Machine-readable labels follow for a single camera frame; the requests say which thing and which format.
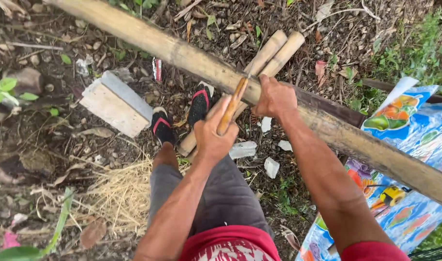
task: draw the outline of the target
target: hand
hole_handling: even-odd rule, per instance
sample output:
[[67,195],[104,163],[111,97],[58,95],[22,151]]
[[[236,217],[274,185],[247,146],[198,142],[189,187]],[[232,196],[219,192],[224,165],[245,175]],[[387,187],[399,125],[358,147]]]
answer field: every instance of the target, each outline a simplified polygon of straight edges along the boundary
[[222,98],[222,101],[220,101],[221,105],[209,120],[200,120],[194,125],[198,148],[196,157],[213,166],[229,153],[239,133],[239,128],[235,123],[230,123],[228,131],[223,136],[219,136],[216,133],[216,128],[218,128],[218,124],[228,107],[231,97],[226,96]]
[[279,119],[289,111],[297,110],[297,98],[291,86],[278,82],[274,77],[265,74],[259,76],[261,95],[258,104],[252,108],[256,116],[268,116]]

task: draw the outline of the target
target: dirt ground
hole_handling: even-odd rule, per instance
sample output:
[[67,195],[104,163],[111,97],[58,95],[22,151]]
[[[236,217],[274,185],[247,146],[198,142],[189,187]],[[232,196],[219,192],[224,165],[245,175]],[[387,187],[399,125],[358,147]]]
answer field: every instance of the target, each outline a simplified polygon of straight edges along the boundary
[[[75,189],[78,200],[86,200],[87,189],[94,184],[96,172],[101,168],[88,164],[86,167],[67,171],[75,163],[81,163],[78,159],[97,162],[97,155],[100,155],[103,166],[116,169],[141,159],[142,152],[153,157],[160,148],[150,130],[143,131],[134,139],[128,138],[79,105],[77,101],[85,87],[105,70],[128,68],[133,79],[129,86],[152,107],[163,106],[173,115],[173,122],[180,123],[175,130],[181,140],[190,131],[188,124],[183,122],[184,115],[189,109],[194,88],[201,79],[184,74],[163,62],[163,82],[157,83],[152,76],[151,55],[92,24],[77,21],[60,9],[47,5],[35,7],[40,1],[18,2],[27,10],[26,15],[15,14],[10,19],[0,9],[0,44],[41,44],[63,47],[63,50],[47,49],[38,52],[43,49],[16,46],[13,50],[0,53],[0,76],[8,70],[32,67],[41,72],[45,84],[54,86],[52,92],[44,91],[41,98],[33,103],[37,106],[23,108],[18,115],[10,116],[0,123],[0,163],[10,159],[11,166],[16,167],[11,173],[25,178],[20,184],[12,184],[12,181],[9,184],[0,184],[0,231],[1,228],[10,226],[14,214],[27,214],[28,220],[19,224],[19,241],[21,244],[45,246],[53,234],[60,210],[58,207],[45,208],[46,201],[36,190],[46,189],[56,197],[63,193],[65,187],[71,187]],[[184,2],[187,1],[167,2],[156,25],[176,37],[187,39],[189,19],[182,18],[176,22],[173,20],[184,9],[182,5],[187,5]],[[132,1],[110,3],[116,3],[116,8],[123,8],[120,4],[124,4],[128,6],[130,13],[134,10],[136,16],[142,15],[143,18],[152,17],[158,7],[157,4],[152,8],[140,9]],[[279,72],[277,78],[348,106],[351,97],[362,87],[355,86],[340,75],[338,72],[342,67],[351,66],[356,69],[358,73],[355,80],[370,74],[373,66],[370,55],[376,35],[387,35],[382,42],[383,46],[390,41],[391,29],[396,26],[396,21],[401,19],[409,25],[417,19],[416,14],[421,14],[432,6],[429,3],[412,6],[409,1],[403,0],[365,1],[365,6],[380,17],[379,21],[367,12],[344,11],[362,8],[358,0],[335,0],[331,12],[344,12],[309,27],[316,21],[316,14],[324,3],[324,0],[202,1],[195,8],[197,13],[192,13],[190,44],[233,66],[244,68],[258,52],[257,41],[266,42],[279,29],[287,35],[292,30],[301,31],[306,37],[305,44]],[[213,24],[209,27],[211,37],[207,36],[208,19],[205,13],[215,16],[214,23],[217,26]],[[241,21],[239,29],[226,30],[226,26],[237,21]],[[256,26],[261,30],[259,36]],[[245,33],[248,37],[241,46],[230,48],[232,40]],[[38,52],[34,54],[39,58],[36,66],[31,57],[23,58],[33,52]],[[62,61],[62,54],[67,55],[72,63]],[[90,65],[89,75],[83,76],[76,72],[75,62],[88,55],[93,58],[93,63]],[[317,60],[328,62],[321,85],[317,84],[315,74]],[[220,96],[221,93],[217,91],[215,97]],[[50,116],[51,107],[59,110],[59,116]],[[302,241],[314,220],[316,207],[301,179],[293,154],[284,152],[278,146],[280,140],[287,140],[284,132],[273,119],[271,131],[263,133],[256,124],[259,120],[249,110],[237,119],[241,129],[238,140],[251,140],[259,145],[256,157],[238,159],[237,164],[245,173],[252,190],[264,191],[261,204],[276,234],[274,241],[280,257],[283,260],[293,260],[297,252],[281,235],[281,225],[292,230]],[[106,127],[114,135],[109,138],[74,135],[95,127]],[[275,179],[270,179],[264,172],[263,163],[267,157],[272,157],[281,164]],[[26,161],[34,161],[33,165],[43,167],[23,169],[28,164]],[[65,173],[69,173],[65,180],[54,186]],[[80,225],[67,222],[57,251],[48,257],[49,260],[132,259],[140,238],[135,233],[107,233],[96,246],[84,250],[79,245],[79,226],[84,228],[85,225],[81,222]]]

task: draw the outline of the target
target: bamboo pole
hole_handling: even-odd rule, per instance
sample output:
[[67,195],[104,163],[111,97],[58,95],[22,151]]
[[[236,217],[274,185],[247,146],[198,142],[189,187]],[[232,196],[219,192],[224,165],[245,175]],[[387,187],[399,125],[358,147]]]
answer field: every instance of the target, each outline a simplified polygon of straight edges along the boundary
[[[266,66],[266,63],[269,62],[272,57],[277,53],[278,50],[282,48],[282,46],[287,42],[287,36],[281,30],[277,30],[271,38],[266,42],[266,44],[261,48],[261,50],[256,54],[256,56],[252,59],[252,61],[245,67],[244,72],[250,72],[252,75],[257,75],[261,69]],[[217,107],[216,103],[213,108],[208,112],[206,118],[209,119],[216,111]],[[197,145],[197,141],[195,140],[195,132],[191,130],[189,134],[180,142],[178,145],[179,154],[187,157],[189,153],[194,150]]]
[[[114,9],[99,0],[50,0],[72,15],[134,44],[163,61],[199,75],[224,92],[233,93],[244,76],[217,57],[166,34],[146,22]],[[244,94],[250,104],[258,103],[261,86],[251,77]],[[306,124],[329,146],[442,204],[442,172],[359,128],[299,100],[298,111]]]
[[[289,59],[294,55],[294,53],[302,46],[302,44],[305,42],[305,38],[303,37],[303,34],[299,32],[292,32],[289,36],[289,39],[287,42],[282,46],[282,48],[276,53],[276,55],[269,61],[268,65],[264,67],[264,69],[261,71],[261,74],[266,74],[269,77],[275,76],[282,67],[289,61]],[[247,109],[248,104],[241,103],[237,107],[237,110],[235,111],[235,114],[232,118],[233,121],[237,119],[237,117],[245,110]],[[206,118],[211,118],[213,113],[208,114]],[[195,158],[195,155],[198,153],[198,149],[194,147],[197,144],[197,141],[195,140],[195,133],[188,136],[183,140],[183,142],[186,141],[184,144],[186,147],[185,150],[192,151],[188,156],[187,159],[189,159],[190,162],[192,162]]]

